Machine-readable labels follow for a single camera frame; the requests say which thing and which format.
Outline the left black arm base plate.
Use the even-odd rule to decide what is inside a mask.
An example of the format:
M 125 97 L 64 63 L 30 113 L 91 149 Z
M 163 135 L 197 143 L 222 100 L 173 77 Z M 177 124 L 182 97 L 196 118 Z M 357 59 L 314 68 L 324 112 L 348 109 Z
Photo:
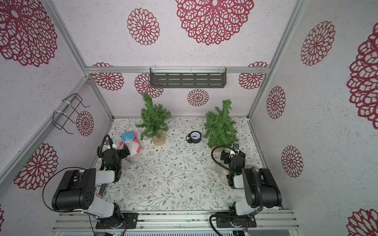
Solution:
M 135 229 L 137 225 L 138 213 L 121 213 L 108 218 L 97 220 L 96 229 Z

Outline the clear string light battery box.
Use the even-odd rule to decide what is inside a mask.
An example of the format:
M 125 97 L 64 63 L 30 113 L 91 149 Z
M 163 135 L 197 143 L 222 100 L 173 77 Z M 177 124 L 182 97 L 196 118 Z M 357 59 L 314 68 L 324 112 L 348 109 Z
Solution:
M 122 170 L 128 171 L 135 165 L 135 161 L 133 158 L 124 158 L 122 160 Z

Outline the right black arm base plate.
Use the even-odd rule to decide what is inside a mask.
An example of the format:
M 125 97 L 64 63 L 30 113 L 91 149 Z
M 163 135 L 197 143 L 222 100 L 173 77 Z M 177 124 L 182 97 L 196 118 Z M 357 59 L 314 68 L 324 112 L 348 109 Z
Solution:
M 255 228 L 257 226 L 254 216 L 231 216 L 222 212 L 217 212 L 215 216 L 217 228 Z

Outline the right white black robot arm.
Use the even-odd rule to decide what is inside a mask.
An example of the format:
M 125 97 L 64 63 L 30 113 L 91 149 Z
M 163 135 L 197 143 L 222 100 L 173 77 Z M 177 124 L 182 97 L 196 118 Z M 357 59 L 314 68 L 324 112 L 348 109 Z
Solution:
M 232 189 L 243 189 L 244 199 L 234 202 L 229 207 L 231 216 L 252 216 L 264 208 L 282 205 L 281 192 L 267 168 L 257 169 L 245 166 L 246 155 L 242 151 L 221 152 L 220 160 L 227 166 L 228 185 Z

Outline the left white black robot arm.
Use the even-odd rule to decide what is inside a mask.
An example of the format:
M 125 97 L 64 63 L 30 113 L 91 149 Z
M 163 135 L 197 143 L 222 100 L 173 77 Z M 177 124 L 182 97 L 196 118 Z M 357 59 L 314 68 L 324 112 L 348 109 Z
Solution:
M 96 186 L 116 183 L 122 174 L 122 160 L 130 155 L 127 148 L 110 148 L 101 154 L 104 170 L 95 168 L 66 171 L 52 198 L 52 209 L 58 212 L 82 211 L 94 216 L 105 228 L 126 226 L 116 203 L 97 196 Z

